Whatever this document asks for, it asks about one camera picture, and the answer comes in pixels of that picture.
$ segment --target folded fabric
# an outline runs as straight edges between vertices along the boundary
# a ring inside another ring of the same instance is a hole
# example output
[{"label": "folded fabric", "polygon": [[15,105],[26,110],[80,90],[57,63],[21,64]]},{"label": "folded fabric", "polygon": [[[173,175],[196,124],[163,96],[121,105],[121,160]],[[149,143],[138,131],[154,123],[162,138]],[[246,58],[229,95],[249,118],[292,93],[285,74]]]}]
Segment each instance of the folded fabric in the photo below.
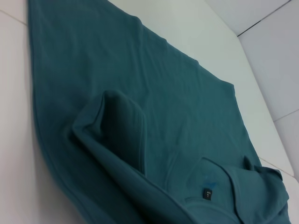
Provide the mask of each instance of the folded fabric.
[{"label": "folded fabric", "polygon": [[89,224],[290,223],[232,84],[109,1],[29,0],[28,16],[40,148]]}]

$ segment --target clothing tag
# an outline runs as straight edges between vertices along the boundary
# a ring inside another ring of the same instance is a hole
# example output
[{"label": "clothing tag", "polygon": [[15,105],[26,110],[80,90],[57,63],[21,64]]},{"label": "clothing tag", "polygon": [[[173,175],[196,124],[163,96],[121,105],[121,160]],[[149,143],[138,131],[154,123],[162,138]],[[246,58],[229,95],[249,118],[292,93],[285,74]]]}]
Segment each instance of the clothing tag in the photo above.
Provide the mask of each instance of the clothing tag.
[{"label": "clothing tag", "polygon": [[211,200],[212,197],[212,190],[210,189],[204,189],[204,199]]}]

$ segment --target white wall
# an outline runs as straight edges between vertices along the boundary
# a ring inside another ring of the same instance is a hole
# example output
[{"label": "white wall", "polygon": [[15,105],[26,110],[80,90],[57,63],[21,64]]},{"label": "white wall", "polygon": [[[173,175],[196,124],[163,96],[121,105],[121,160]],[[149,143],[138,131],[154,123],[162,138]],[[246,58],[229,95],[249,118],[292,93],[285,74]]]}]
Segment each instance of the white wall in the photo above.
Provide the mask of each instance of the white wall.
[{"label": "white wall", "polygon": [[288,0],[206,0],[236,35],[259,22]]},{"label": "white wall", "polygon": [[239,39],[299,180],[299,0]]}]

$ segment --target teal fabric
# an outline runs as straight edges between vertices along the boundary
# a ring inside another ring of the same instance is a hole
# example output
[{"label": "teal fabric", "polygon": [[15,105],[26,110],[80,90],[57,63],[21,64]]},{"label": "teal fabric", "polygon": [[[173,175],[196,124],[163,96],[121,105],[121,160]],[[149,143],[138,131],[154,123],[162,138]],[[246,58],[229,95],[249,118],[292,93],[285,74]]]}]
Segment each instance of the teal fabric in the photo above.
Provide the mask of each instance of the teal fabric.
[{"label": "teal fabric", "polygon": [[40,148],[87,223],[290,223],[232,84],[106,0],[29,0],[28,19]]}]

